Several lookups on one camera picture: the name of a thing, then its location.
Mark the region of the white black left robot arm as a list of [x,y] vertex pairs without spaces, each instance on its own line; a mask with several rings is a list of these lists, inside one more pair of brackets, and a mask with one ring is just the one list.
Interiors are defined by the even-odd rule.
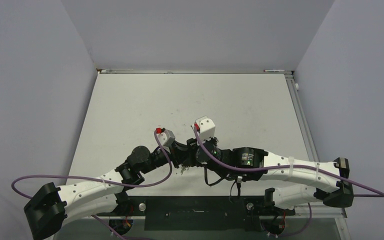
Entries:
[[[135,147],[125,162],[98,177],[75,176],[78,183],[56,186],[44,184],[23,210],[35,240],[44,240],[56,234],[69,222],[100,213],[123,215],[129,201],[121,193],[134,188],[154,187],[168,180],[165,176],[154,183],[144,183],[143,175],[165,164],[169,172],[187,161],[194,161],[196,147],[173,142],[151,152],[145,146]],[[113,196],[110,202],[102,200]]]

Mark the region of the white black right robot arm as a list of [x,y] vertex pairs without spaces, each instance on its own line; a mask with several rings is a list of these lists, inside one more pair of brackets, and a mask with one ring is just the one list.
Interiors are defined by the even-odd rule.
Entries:
[[348,208],[353,204],[353,186],[347,182],[350,174],[347,158],[310,162],[253,147],[220,149],[217,143],[216,138],[211,138],[200,146],[191,138],[178,162],[184,167],[205,167],[238,186],[263,180],[291,183],[264,191],[262,207],[269,214],[304,203],[322,202],[333,208]]

